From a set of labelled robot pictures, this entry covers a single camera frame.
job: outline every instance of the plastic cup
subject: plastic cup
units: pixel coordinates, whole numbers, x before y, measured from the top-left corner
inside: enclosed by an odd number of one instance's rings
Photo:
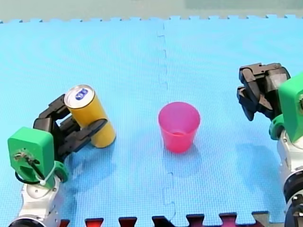
[[[183,153],[190,148],[200,124],[198,110],[188,103],[174,102],[161,109],[158,120],[167,150]]]

